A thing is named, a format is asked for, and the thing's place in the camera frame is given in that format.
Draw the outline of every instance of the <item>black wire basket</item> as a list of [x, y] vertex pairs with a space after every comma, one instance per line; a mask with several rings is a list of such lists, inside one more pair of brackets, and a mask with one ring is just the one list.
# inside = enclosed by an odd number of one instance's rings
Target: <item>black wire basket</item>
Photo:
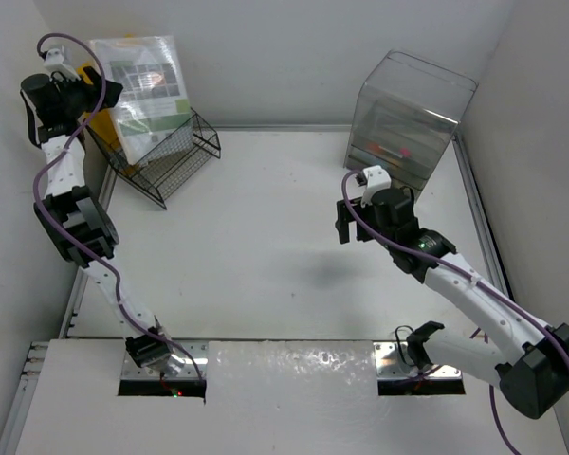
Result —
[[133, 165], [119, 142], [107, 144], [92, 129], [87, 130], [120, 178], [166, 209], [165, 201], [175, 190], [211, 158], [221, 158], [217, 132], [193, 109], [192, 113], [190, 119]]

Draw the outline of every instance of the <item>white table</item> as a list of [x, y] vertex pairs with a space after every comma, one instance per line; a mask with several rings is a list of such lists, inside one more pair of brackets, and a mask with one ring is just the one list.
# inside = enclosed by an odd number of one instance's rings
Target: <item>white table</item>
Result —
[[[206, 406], [117, 396], [121, 340], [53, 340], [17, 455], [507, 453], [486, 384], [469, 376], [466, 395], [377, 396], [373, 344], [351, 339], [389, 339], [399, 324], [430, 319], [460, 333], [474, 327], [375, 242], [339, 245], [347, 134], [220, 137], [223, 160], [188, 181], [166, 212], [116, 184], [109, 214], [130, 283], [176, 337], [314, 340], [209, 342]], [[486, 273], [451, 148], [416, 214]], [[82, 288], [69, 335], [118, 337], [95, 285]], [[521, 453], [564, 453], [553, 411], [534, 422], [497, 397]]]
[[[339, 244], [347, 133], [220, 138], [223, 158], [168, 199], [167, 211], [119, 180], [111, 195], [126, 281], [174, 337], [383, 339], [430, 319], [471, 333], [453, 305], [400, 272], [375, 242]], [[486, 274], [452, 146], [415, 212]], [[77, 314], [70, 337], [120, 336], [93, 282]]]
[[[377, 396], [369, 341], [210, 342], [207, 404], [117, 396], [122, 342], [51, 341], [17, 455], [505, 455], [485, 383], [462, 396]], [[565, 453], [498, 393], [525, 455]]]

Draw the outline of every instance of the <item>purple cable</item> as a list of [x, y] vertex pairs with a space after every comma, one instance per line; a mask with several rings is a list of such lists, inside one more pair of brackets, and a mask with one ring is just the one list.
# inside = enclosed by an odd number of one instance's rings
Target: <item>purple cable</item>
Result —
[[[441, 264], [447, 268], [449, 268], [450, 270], [453, 270], [454, 272], [456, 272], [457, 274], [459, 274], [461, 277], [467, 279], [467, 280], [471, 280], [472, 276], [463, 268], [458, 267], [455, 264], [451, 264], [448, 261], [445, 261], [441, 258], [437, 258], [435, 256], [432, 256], [431, 254], [427, 254], [421, 251], [415, 251], [414, 249], [410, 249], [407, 248], [403, 245], [397, 244], [396, 242], [393, 242], [390, 239], [387, 239], [386, 237], [384, 237], [383, 235], [381, 235], [379, 232], [377, 232], [376, 230], [374, 230], [372, 227], [370, 227], [368, 224], [366, 224], [361, 218], [360, 216], [358, 216], [358, 214], [356, 213], [356, 211], [354, 210], [354, 208], [352, 207], [352, 203], [350, 202], [350, 198], [348, 197], [348, 191], [346, 189], [348, 180], [350, 179], [350, 177], [354, 176], [354, 175], [360, 175], [362, 174], [361, 171], [350, 171], [349, 173], [347, 173], [344, 177], [343, 180], [341, 181], [341, 194], [343, 195], [343, 202], [345, 204], [345, 207], [348, 208], [348, 211], [350, 211], [350, 214], [352, 215], [352, 217], [355, 219], [355, 221], [357, 222], [358, 225], [360, 225], [363, 229], [365, 229], [375, 240], [377, 240], [379, 243], [392, 247], [394, 249], [397, 249], [399, 251], [402, 251], [403, 253], [407, 253], [407, 254], [411, 254], [413, 256], [415, 256], [416, 258], [420, 258], [426, 261], [434, 261], [438, 264]], [[476, 285], [485, 293], [489, 294], [492, 298], [494, 298], [495, 300], [498, 300], [500, 303], [502, 303], [503, 305], [507, 306], [509, 309], [511, 309], [512, 311], [514, 311], [515, 313], [517, 313], [518, 315], [522, 316], [527, 322], [529, 322], [532, 326], [534, 326], [549, 342], [550, 344], [552, 344], [552, 346], [555, 348], [555, 350], [557, 351], [557, 353], [560, 355], [560, 358], [562, 359], [563, 363], [565, 364], [565, 367], [567, 368], [567, 370], [569, 371], [569, 355], [565, 352], [565, 350], [563, 349], [562, 346], [560, 346], [559, 342], [557, 341], [556, 338], [554, 338], [552, 336], [552, 334], [550, 334], [550, 332], [548, 332], [546, 329], [544, 329], [543, 327], [541, 327], [541, 325], [538, 324], [538, 322], [536, 320], [533, 319], [533, 317], [531, 315], [529, 315], [526, 311], [524, 311], [522, 308], [516, 306], [512, 300], [509, 300], [508, 298], [506, 298], [505, 296], [501, 295], [500, 293], [498, 293], [497, 291], [495, 291], [494, 289], [491, 289], [489, 286], [487, 286], [486, 284], [484, 284], [483, 282], [477, 282]], [[502, 439], [504, 440], [504, 442], [506, 443], [506, 445], [513, 451], [513, 453], [518, 454], [519, 452], [516, 451], [516, 449], [514, 449], [514, 447], [512, 447], [511, 443], [509, 443], [507, 437], [504, 434], [504, 431], [502, 429], [502, 425], [499, 419], [499, 416], [497, 414], [497, 410], [495, 408], [493, 408], [493, 404], [495, 403], [495, 401], [493, 400], [491, 402], [491, 407], [493, 410], [493, 417], [495, 418], [495, 424], [498, 427], [498, 431], [500, 432], [500, 435], [502, 436]]]
[[42, 203], [42, 196], [40, 195], [40, 180], [48, 172], [48, 170], [50, 170], [53, 166], [55, 166], [59, 161], [61, 161], [64, 158], [65, 154], [67, 154], [69, 147], [72, 144], [72, 142], [74, 141], [74, 139], [78, 136], [78, 134], [80, 134], [84, 130], [86, 125], [88, 125], [90, 123], [90, 121], [93, 119], [93, 117], [96, 116], [97, 113], [101, 110], [101, 107], [103, 106], [103, 100], [105, 99], [105, 92], [106, 92], [106, 85], [107, 85], [105, 82], [105, 71], [103, 70], [103, 66], [101, 65], [101, 62], [99, 61], [97, 55], [95, 55], [95, 52], [93, 52], [91, 50], [91, 48], [88, 47], [84, 42], [82, 42], [81, 40], [79, 40], [77, 38], [74, 38], [73, 36], [70, 36], [66, 33], [48, 33], [48, 34], [46, 34], [45, 36], [43, 36], [40, 39], [40, 41], [38, 41], [38, 45], [36, 46], [36, 51], [38, 52], [38, 55], [40, 55], [42, 57], [42, 54], [43, 54], [42, 44], [50, 38], [63, 38], [63, 39], [69, 40], [73, 43], [76, 43], [78, 46], [82, 47], [86, 52], [88, 52], [88, 54], [93, 58], [93, 60], [97, 64], [97, 68], [99, 69], [99, 72], [101, 75], [101, 94], [99, 96], [99, 100], [97, 101], [97, 105], [95, 106], [93, 111], [80, 124], [80, 126], [76, 129], [76, 131], [74, 131], [74, 133], [72, 133], [72, 135], [69, 137], [69, 139], [65, 143], [64, 150], [55, 159], [53, 159], [51, 162], [46, 164], [34, 177], [32, 190], [33, 190], [33, 195], [34, 195], [34, 201], [36, 202], [36, 207], [38, 207], [38, 210], [42, 213], [42, 215], [46, 218], [46, 220], [50, 223], [50, 225], [53, 226], [55, 228], [55, 230], [57, 230], [57, 232], [59, 232], [61, 235], [63, 235], [67, 241], [69, 241], [73, 246], [75, 246], [81, 252], [86, 254], [91, 259], [97, 261], [99, 264], [103, 265], [105, 268], [107, 268], [110, 272], [112, 272], [114, 274], [114, 276], [116, 277], [116, 300], [118, 302], [118, 307], [119, 307], [120, 311], [122, 312], [122, 315], [128, 321], [128, 323], [132, 327], [134, 327], [135, 329], [140, 331], [142, 334], [147, 335], [148, 337], [153, 338], [155, 340], [166, 343], [167, 345], [172, 346], [173, 348], [175, 348], [178, 351], [180, 351], [181, 353], [183, 353], [183, 355], [185, 355], [187, 358], [190, 359], [190, 361], [193, 364], [194, 369], [196, 370], [196, 374], [198, 375], [198, 379], [202, 381], [202, 373], [200, 372], [198, 365], [196, 364], [192, 355], [188, 351], [186, 351], [183, 348], [183, 346], [181, 346], [176, 341], [173, 341], [173, 340], [168, 339], [166, 337], [161, 337], [159, 335], [153, 334], [152, 332], [146, 330], [144, 327], [142, 327], [136, 320], [134, 320], [127, 313], [126, 309], [124, 308], [124, 306], [122, 305], [122, 302], [121, 302], [120, 282], [121, 282], [122, 278], [121, 278], [121, 275], [118, 272], [118, 270], [114, 266], [112, 266], [110, 263], [108, 263], [106, 260], [104, 260], [103, 258], [98, 256], [97, 254], [95, 254], [91, 249], [87, 248], [85, 245], [83, 245], [81, 242], [79, 242], [78, 239], [76, 239], [69, 232], [67, 232], [67, 230], [64, 227], [62, 227], [62, 225], [50, 215], [50, 213], [48, 212], [48, 210], [46, 210], [44, 204]]

